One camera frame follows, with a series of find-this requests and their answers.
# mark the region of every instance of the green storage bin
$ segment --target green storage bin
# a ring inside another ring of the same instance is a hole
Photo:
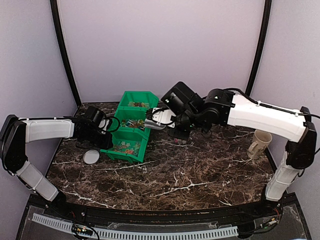
[[[159,98],[150,91],[125,91],[118,107],[134,107],[132,103],[144,103],[146,107],[134,107],[151,109],[157,107]]]
[[[146,111],[147,109],[144,107],[118,107],[116,110],[114,116],[120,120],[121,127],[120,130],[136,130],[138,133],[146,136],[149,138],[150,135],[150,128],[144,128],[139,129],[138,127],[128,127],[128,126],[122,126],[123,120],[143,120],[143,122],[146,120]],[[118,122],[116,120],[112,121],[112,125],[110,127],[110,130],[115,129],[118,126]]]
[[[119,129],[112,133],[112,142],[114,147],[108,150],[101,149],[100,152],[106,153],[109,158],[126,160],[130,163],[133,162],[144,162],[145,152],[147,148],[148,138],[140,134],[136,129],[131,130],[122,130]],[[139,144],[139,149],[136,151],[136,154],[126,153],[126,150],[134,149],[134,146]],[[123,147],[120,151],[117,146],[127,146]]]

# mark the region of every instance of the black frame edge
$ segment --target black frame edge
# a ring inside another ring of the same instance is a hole
[[[63,61],[64,69],[66,76],[68,78],[68,82],[73,94],[74,101],[78,107],[81,106],[81,99],[79,96],[79,92],[77,89],[77,85],[75,82],[75,78],[72,74],[68,54],[67,54],[67,49],[65,45],[65,40],[64,40],[64,35],[61,27],[61,22],[60,22],[60,17],[59,17],[59,10],[58,10],[58,3],[57,0],[50,0],[50,5],[51,5],[51,12],[52,12],[52,18],[53,18],[53,24],[54,24],[54,29],[55,29],[55,34],[56,34],[56,39],[58,41],[59,49],[60,49],[60,54],[61,58]]]
[[[48,214],[50,216],[55,216],[55,217],[60,217],[58,215],[56,215],[56,213],[54,211],[52,211],[50,208],[46,208],[46,201],[43,200],[40,196],[35,195],[35,194],[31,194],[29,197],[29,200],[25,206],[24,209],[24,213],[23,216],[21,218],[20,224],[19,224],[19,228],[18,228],[18,232],[16,235],[16,240],[19,240],[22,234],[22,230],[24,227],[24,222],[26,220],[26,216],[28,214],[29,208],[30,206],[35,206],[38,208],[42,208],[44,209],[44,213]],[[197,214],[197,217],[195,219],[192,220],[192,222],[190,223],[204,223],[204,222],[212,222],[212,221],[216,221],[217,218],[218,219],[226,219],[227,222],[232,222],[233,219],[232,217],[230,218],[229,215],[229,211],[232,211],[233,209],[238,209],[239,211],[243,211],[244,208],[251,208],[254,207],[257,204],[257,202],[251,202],[251,203],[246,203],[246,204],[242,204],[242,205],[235,205],[235,206],[226,206],[226,207],[216,207],[216,208],[210,208],[210,209],[205,209],[206,213],[205,215],[210,215],[208,217],[202,217],[202,214]],[[297,209],[298,209],[298,214],[300,216],[301,219],[301,223],[302,223],[302,227],[304,229],[304,232],[306,234],[307,239],[312,239],[311,238],[311,234],[309,232],[309,228],[305,219],[305,216],[302,212],[299,200],[296,196],[296,194],[294,192],[289,193],[285,196],[283,196],[282,198],[282,204],[283,206],[289,206],[292,204],[295,204]],[[117,223],[121,223],[123,222],[122,220],[124,220],[123,216],[125,216],[125,213],[154,213],[154,216],[152,217],[152,222],[149,223],[141,223],[141,224],[163,224],[163,223],[159,223],[157,222],[157,219],[159,216],[156,216],[158,214],[161,214],[163,216],[164,213],[180,213],[181,211],[136,211],[136,210],[121,210],[121,209],[111,209],[111,208],[102,208],[102,207],[93,207],[93,206],[83,206],[83,205],[78,205],[78,204],[74,204],[74,203],[68,203],[68,206],[72,208],[72,210],[74,211],[74,213],[76,214],[76,216],[81,216],[82,212],[85,212],[86,216],[85,217],[80,217],[81,220],[79,219],[79,221],[84,222],[86,225],[92,226],[94,227],[94,225],[101,225],[100,223],[97,223],[96,220],[99,220],[98,222],[102,221],[102,220],[106,220],[106,222],[109,221],[114,221],[114,219],[110,219],[110,215],[114,215],[117,216]],[[187,211],[183,211],[183,212],[188,212],[188,213],[197,213],[199,212],[199,210],[187,210]],[[189,215],[187,214],[185,217],[183,217],[183,219],[189,219]],[[179,222],[177,223],[171,223],[171,224],[187,224],[188,222],[184,222],[183,219],[180,219]]]
[[[277,170],[277,165],[276,165],[275,160],[274,160],[274,158],[272,157],[271,152],[270,152],[270,150],[269,150],[268,147],[265,149],[264,153],[265,153],[266,157],[267,157],[268,160],[269,160],[269,163],[270,163],[270,165],[271,165],[271,168],[272,168],[273,172],[275,173],[276,170]]]
[[[57,153],[58,153],[58,151],[59,151],[60,145],[62,144],[63,140],[64,140],[64,138],[61,138],[61,139],[60,139],[60,141],[59,141],[59,143],[58,143],[58,146],[56,147],[56,149],[55,149],[55,151],[54,151],[53,157],[51,158],[51,162],[50,162],[50,164],[49,164],[49,166],[48,166],[48,168],[47,168],[47,170],[46,170],[46,172],[45,172],[45,175],[44,175],[45,178],[47,178],[47,176],[48,176],[49,169],[51,168],[52,163],[54,162],[54,160],[55,160],[55,158],[56,158],[56,155],[57,155]]]
[[[23,214],[22,214],[22,217],[21,217],[21,220],[20,220],[20,224],[19,224],[19,227],[18,227],[18,231],[17,231],[16,236],[15,236],[15,240],[20,240],[21,237],[22,237],[22,232],[23,232],[23,229],[24,229],[24,226],[25,226],[25,222],[27,220],[27,215],[28,215],[29,207],[30,207],[29,201],[30,201],[30,196],[29,196],[29,199],[28,199],[28,201],[26,203],[26,206],[24,207]]]
[[[247,94],[248,96],[250,96],[252,89],[254,87],[258,68],[260,65],[262,52],[264,50],[267,29],[268,29],[268,23],[269,23],[269,18],[270,18],[270,12],[271,12],[271,5],[272,5],[272,0],[265,0],[261,29],[260,29],[260,34],[259,34],[259,40],[258,40],[258,44],[256,46],[256,51],[255,51],[255,56],[254,56],[254,60],[253,60],[253,64],[252,64],[252,69],[251,69],[249,81],[248,81],[248,83],[246,85],[246,89],[245,89],[245,94]]]

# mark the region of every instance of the gray wall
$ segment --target gray wall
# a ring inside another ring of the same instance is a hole
[[[118,101],[126,90],[163,96],[184,81],[200,95],[244,89],[264,0],[60,0],[83,102]]]
[[[73,115],[50,1],[0,1],[0,126],[19,117]],[[29,143],[29,160],[44,174],[58,140]],[[30,192],[0,167],[0,238],[15,239]]]
[[[273,1],[264,52],[253,97],[278,106],[309,107],[320,115],[320,1]],[[320,121],[313,120],[318,131]],[[274,138],[271,153],[278,164],[286,141]],[[320,153],[291,192],[296,192],[312,238],[320,239]]]

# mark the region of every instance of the stacked green bins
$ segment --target stacked green bins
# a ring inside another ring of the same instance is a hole
[[[112,133],[113,148],[100,151],[112,160],[143,163],[150,136],[150,129],[144,127],[146,111],[157,107],[158,102],[159,98],[150,91],[124,92],[114,115],[119,119],[120,127]],[[117,125],[118,122],[114,120],[110,130]]]

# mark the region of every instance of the black curved pole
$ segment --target black curved pole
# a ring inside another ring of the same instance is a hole
[[[263,11],[263,17],[262,17],[262,23],[261,23],[261,29],[260,29],[260,35],[258,44],[256,46],[255,56],[252,64],[252,69],[249,77],[249,81],[246,85],[245,94],[250,96],[252,89],[255,84],[262,52],[264,50],[266,35],[267,35],[267,29],[268,29],[268,23],[269,23],[269,17],[271,12],[271,4],[272,0],[265,0],[264,2],[264,11]]]
[[[58,45],[59,45],[65,73],[69,81],[69,85],[73,94],[74,101],[76,105],[80,107],[82,103],[81,103],[79,92],[76,86],[75,78],[71,71],[71,66],[70,66],[70,62],[67,54],[64,35],[62,32],[62,27],[61,27],[61,22],[59,17],[57,0],[50,0],[50,4],[51,4],[51,11],[52,11],[52,18],[53,18],[55,33],[56,33],[56,39],[58,40]]]

